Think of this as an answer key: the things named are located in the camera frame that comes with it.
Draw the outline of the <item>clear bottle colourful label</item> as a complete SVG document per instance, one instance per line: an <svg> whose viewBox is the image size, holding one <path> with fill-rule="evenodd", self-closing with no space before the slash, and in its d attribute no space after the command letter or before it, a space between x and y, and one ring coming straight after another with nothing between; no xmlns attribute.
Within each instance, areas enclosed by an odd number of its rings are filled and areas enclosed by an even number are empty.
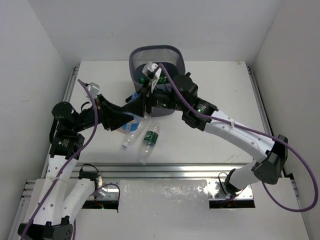
<svg viewBox="0 0 320 240"><path fill-rule="evenodd" d="M126 112L127 115L130 115L133 117L133 120L127 122L126 124L124 124L121 128L126 131L126 132L134 132L138 129L140 123L141 123L141 117L138 115L135 115L133 113L130 112Z"/></svg>

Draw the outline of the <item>clear bottle white cap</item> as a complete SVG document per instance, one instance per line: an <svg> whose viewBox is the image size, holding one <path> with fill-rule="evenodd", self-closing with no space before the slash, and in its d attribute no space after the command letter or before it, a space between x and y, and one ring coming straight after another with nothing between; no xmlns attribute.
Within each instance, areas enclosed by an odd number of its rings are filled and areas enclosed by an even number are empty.
<svg viewBox="0 0 320 240"><path fill-rule="evenodd" d="M135 141L138 139L140 134L141 133L138 132L138 131L130 132L128 135L125 136L125 139L124 139L124 141L122 143L122 147L127 149L130 146L132 146L135 143Z"/></svg>

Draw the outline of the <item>green plastic bottle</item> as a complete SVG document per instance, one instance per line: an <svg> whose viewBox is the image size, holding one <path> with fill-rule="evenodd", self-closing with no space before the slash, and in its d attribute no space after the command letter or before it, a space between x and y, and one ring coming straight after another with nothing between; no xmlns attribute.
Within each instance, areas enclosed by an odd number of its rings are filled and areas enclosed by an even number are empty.
<svg viewBox="0 0 320 240"><path fill-rule="evenodd" d="M140 84L144 84L146 79L147 79L146 77L140 77L138 82ZM169 83L169 81L168 81L167 77L165 77L165 76L161 76L159 78L159 80L157 81L157 85L164 85L164 84L168 84L168 83Z"/></svg>

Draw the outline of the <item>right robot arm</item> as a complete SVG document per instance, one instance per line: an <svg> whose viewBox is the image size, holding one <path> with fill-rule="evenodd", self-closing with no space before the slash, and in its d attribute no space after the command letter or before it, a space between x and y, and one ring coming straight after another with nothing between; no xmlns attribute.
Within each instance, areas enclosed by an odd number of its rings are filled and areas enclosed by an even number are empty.
<svg viewBox="0 0 320 240"><path fill-rule="evenodd" d="M153 109L181 111L181 119L189 127L218 136L252 156L252 162L231 170L225 178L223 189L231 196L253 183L278 182L288 158L285 136L269 136L233 121L217 106L198 97L198 85L189 73L170 80L170 91L152 84L153 80L145 78L142 88L125 100L128 112L143 117Z"/></svg>

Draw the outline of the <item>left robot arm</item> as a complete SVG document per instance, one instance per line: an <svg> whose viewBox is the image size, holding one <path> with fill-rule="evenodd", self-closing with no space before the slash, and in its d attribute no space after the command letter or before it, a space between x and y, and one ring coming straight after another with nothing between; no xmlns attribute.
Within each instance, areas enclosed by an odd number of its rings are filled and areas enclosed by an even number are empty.
<svg viewBox="0 0 320 240"><path fill-rule="evenodd" d="M105 130L116 130L133 120L128 105L118 106L99 94L92 106L78 113L66 101L52 109L53 133L50 135L48 167L42 191L29 221L21 223L18 235L22 240L69 240L74 232L74 221L87 198L97 189L97 173L80 171L73 190L65 195L68 181L81 151L93 137L85 140L81 131L98 125Z"/></svg>

